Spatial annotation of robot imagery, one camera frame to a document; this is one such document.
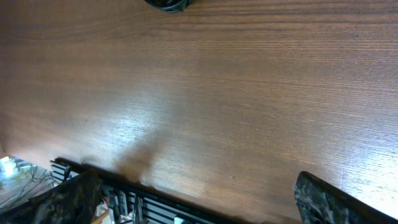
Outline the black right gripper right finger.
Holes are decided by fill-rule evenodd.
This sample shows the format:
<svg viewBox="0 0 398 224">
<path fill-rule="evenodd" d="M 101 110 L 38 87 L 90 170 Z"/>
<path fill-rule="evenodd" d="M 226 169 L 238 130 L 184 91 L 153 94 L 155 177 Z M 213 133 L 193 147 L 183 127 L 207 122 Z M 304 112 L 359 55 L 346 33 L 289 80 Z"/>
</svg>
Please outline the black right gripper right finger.
<svg viewBox="0 0 398 224">
<path fill-rule="evenodd" d="M 305 224 L 397 224 L 397 219 L 307 171 L 299 173 L 294 197 Z"/>
</svg>

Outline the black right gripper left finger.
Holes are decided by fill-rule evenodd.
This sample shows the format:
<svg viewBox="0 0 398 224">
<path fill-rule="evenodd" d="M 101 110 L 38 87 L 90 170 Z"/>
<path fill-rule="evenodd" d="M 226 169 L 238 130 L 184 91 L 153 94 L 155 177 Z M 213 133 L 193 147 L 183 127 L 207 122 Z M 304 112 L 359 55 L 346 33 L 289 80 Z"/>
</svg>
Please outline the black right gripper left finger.
<svg viewBox="0 0 398 224">
<path fill-rule="evenodd" d="M 1 223 L 91 223 L 101 201 L 101 184 L 88 170 L 27 202 L 1 213 Z"/>
</svg>

